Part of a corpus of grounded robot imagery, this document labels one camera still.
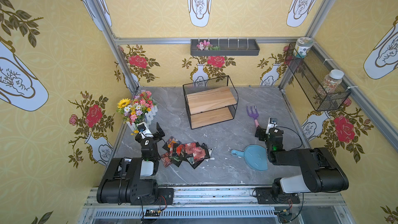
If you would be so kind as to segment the orange black tea bag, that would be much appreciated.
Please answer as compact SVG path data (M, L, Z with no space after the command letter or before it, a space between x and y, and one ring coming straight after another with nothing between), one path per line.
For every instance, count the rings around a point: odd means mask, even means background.
M174 138L173 136L171 136L171 137L166 141L166 143L162 146L162 148L163 148L164 150L168 151L168 150L171 149L171 147L172 147L174 144L180 145L180 144L181 144L181 141L179 141L178 139L176 139L176 138Z

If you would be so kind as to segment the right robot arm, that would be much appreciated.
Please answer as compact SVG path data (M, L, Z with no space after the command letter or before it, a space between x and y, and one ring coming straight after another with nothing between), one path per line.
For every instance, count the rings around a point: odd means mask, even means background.
M275 166L299 167L300 175L277 178L271 188L256 188L260 204L273 201L284 204L300 203L299 194L336 193L347 190L349 180L327 148L283 148L283 130L257 126L255 137L264 141L267 158Z

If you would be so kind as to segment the black wire two-tier shelf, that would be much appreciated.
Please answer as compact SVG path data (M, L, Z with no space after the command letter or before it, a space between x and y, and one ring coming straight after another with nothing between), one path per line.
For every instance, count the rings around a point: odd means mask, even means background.
M182 89L192 129L235 118L239 96L230 76L185 84Z

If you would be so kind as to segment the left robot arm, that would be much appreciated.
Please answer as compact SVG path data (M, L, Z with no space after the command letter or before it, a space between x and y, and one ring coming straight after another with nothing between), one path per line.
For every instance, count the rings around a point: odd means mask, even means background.
M159 188L155 179L161 156L158 142L165 136L157 124L157 131L151 133L145 124L138 126L135 140L141 146L140 158L111 159L96 193L98 203L131 205L172 204L174 190Z

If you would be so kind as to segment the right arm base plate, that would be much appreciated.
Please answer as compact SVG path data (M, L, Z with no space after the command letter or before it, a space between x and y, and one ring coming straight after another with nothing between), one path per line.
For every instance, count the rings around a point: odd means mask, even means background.
M253 196L259 204L299 204L299 194L288 194L283 191L276 191L269 187L255 188Z

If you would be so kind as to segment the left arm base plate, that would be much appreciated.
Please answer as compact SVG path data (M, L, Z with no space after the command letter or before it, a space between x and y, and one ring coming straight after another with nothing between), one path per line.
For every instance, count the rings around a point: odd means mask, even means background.
M155 194L157 204L160 206L169 206L173 204L174 189L173 188L159 188Z

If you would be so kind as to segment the red black tea bag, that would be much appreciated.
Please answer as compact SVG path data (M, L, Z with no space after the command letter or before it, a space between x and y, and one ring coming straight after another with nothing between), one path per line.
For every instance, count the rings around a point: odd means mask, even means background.
M172 164L169 152L161 155L160 158L165 168L169 167Z

